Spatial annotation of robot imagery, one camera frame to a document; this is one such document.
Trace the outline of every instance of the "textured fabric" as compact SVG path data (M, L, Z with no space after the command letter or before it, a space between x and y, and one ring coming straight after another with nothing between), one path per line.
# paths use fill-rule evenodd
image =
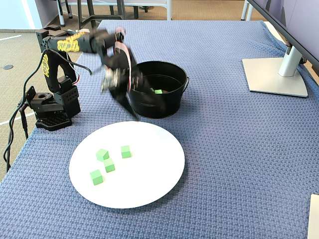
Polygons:
M149 205L115 210L73 188L68 166L93 131L132 120L102 73L79 69L82 112L55 132L35 129L0 184L0 238L306 238L319 193L319 89L304 66L307 99L252 93L243 58L282 57L262 22L103 21L122 25L138 62L168 61L190 77L180 110L143 119L171 132L185 153L177 185ZM92 70L99 57L82 54Z

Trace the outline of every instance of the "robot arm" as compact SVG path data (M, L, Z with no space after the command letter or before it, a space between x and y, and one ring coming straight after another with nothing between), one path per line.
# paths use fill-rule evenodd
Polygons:
M122 43L125 36L123 28L119 27L115 33L109 34L106 30L75 33L50 26L38 31L37 36L41 50L45 51L42 69L51 92L63 94L77 81L74 69L63 59L68 58L68 52L99 54L105 68L102 91L109 90L112 97L137 119L126 98L126 92L131 88L131 68L136 65L136 61L131 50ZM114 55L109 57L107 49L110 47L113 47ZM58 66L64 71L63 81L57 79Z

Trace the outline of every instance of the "monitor stand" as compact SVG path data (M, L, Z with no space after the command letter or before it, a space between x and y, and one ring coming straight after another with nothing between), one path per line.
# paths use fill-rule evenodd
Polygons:
M297 67L302 54L288 48L284 58L243 59L250 91L307 97L307 89Z

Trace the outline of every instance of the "chair leg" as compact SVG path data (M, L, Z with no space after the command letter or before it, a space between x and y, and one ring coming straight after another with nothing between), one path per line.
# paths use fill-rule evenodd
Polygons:
M171 0L166 0L166 10L167 10L167 20L171 21L172 18L172 9L171 9Z
M113 6L110 6L110 12L111 12L111 15L114 15L114 7Z
M126 20L126 12L125 12L125 5L124 5L124 0L117 0L117 5L118 5L118 13L119 15L122 15L122 19Z
M139 18L139 7L138 6L134 6L134 19L138 19Z
M79 23L79 30L82 29L82 5L81 0L77 0L78 2L78 23Z
M59 13L59 18L60 18L60 25L62 27L65 27L65 23L64 23L64 18L63 18L63 11L62 11L62 6L61 6L61 2L60 0L56 1L56 4L58 6L58 13Z
M94 15L93 2L92 2L92 0L87 0L87 3L88 3L89 15L93 16ZM93 29L96 28L95 20L91 21L91 26L92 26Z
M66 10L68 11L69 19L72 19L73 18L72 10L68 4L68 0L65 0L65 6L66 6Z
M251 4L249 4L246 21L250 21L251 20L251 15L253 14L253 10L254 10L254 7Z
M246 13L247 13L247 8L248 8L249 2L247 0L245 0L244 2L244 8L243 8L243 13L241 14L241 21L245 20L246 17Z

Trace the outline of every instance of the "monitor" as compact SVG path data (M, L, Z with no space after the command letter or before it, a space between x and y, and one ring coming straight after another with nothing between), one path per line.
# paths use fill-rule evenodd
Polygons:
M293 45L284 58L243 59L250 90L308 96L297 66L303 55L319 69L319 0L248 2Z

